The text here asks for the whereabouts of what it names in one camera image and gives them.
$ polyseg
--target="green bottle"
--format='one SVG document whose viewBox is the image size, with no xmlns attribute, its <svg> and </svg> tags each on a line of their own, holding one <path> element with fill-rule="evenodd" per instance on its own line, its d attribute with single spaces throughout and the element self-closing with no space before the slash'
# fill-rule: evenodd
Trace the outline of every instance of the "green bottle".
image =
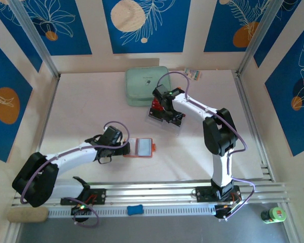
<svg viewBox="0 0 304 243">
<path fill-rule="evenodd" d="M 284 222 L 286 219 L 286 212 L 283 209 L 276 207 L 262 211 L 261 218 L 266 224 Z"/>
</svg>

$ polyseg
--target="blue sponge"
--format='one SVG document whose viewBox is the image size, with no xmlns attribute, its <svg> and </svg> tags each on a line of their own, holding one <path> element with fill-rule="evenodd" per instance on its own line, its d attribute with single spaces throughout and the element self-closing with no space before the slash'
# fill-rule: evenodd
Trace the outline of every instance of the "blue sponge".
<svg viewBox="0 0 304 243">
<path fill-rule="evenodd" d="M 134 214 L 143 214 L 143 205 L 137 205 L 137 206 L 127 206 L 127 214 L 129 216 L 134 215 Z"/>
</svg>

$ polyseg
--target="white table surface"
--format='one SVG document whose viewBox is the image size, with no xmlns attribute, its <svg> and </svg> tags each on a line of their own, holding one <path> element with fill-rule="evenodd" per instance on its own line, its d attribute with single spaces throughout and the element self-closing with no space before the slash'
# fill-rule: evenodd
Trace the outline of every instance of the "white table surface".
<svg viewBox="0 0 304 243">
<path fill-rule="evenodd" d="M 185 89 L 179 74 L 171 75 L 172 87 Z M 202 79 L 191 82 L 189 95 L 217 109 L 227 108 L 248 150 L 233 155 L 233 176 L 262 178 L 260 156 L 230 70 L 203 71 Z M 125 98 L 125 73 L 62 74 L 40 149 L 56 153 L 79 145 L 103 132 L 110 120 L 123 122 L 132 138 L 151 137 L 157 150 L 153 158 L 114 156 L 112 162 L 97 161 L 74 168 L 60 178 L 79 176 L 88 182 L 140 182 L 211 179 L 212 155 L 204 144 L 203 126 L 186 117 L 179 136 L 145 121 L 148 107 L 131 107 Z M 114 125 L 124 131 L 120 125 Z M 242 148 L 240 141 L 236 149 Z"/>
</svg>

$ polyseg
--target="green pouch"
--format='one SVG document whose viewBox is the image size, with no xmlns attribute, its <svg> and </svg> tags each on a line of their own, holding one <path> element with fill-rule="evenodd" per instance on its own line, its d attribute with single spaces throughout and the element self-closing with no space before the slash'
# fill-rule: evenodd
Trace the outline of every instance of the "green pouch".
<svg viewBox="0 0 304 243">
<path fill-rule="evenodd" d="M 151 106 L 153 90 L 159 79 L 168 73 L 166 67 L 130 68 L 126 71 L 126 100 L 130 106 Z M 165 76 L 160 84 L 171 90 L 170 77 Z"/>
</svg>

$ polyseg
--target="beige sponge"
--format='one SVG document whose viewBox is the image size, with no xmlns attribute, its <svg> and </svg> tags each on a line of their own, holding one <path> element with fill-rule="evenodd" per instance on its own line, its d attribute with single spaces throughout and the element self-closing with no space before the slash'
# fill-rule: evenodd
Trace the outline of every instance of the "beige sponge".
<svg viewBox="0 0 304 243">
<path fill-rule="evenodd" d="M 44 222 L 49 214 L 46 207 L 20 207 L 11 208 L 7 218 L 11 223 L 39 223 Z"/>
</svg>

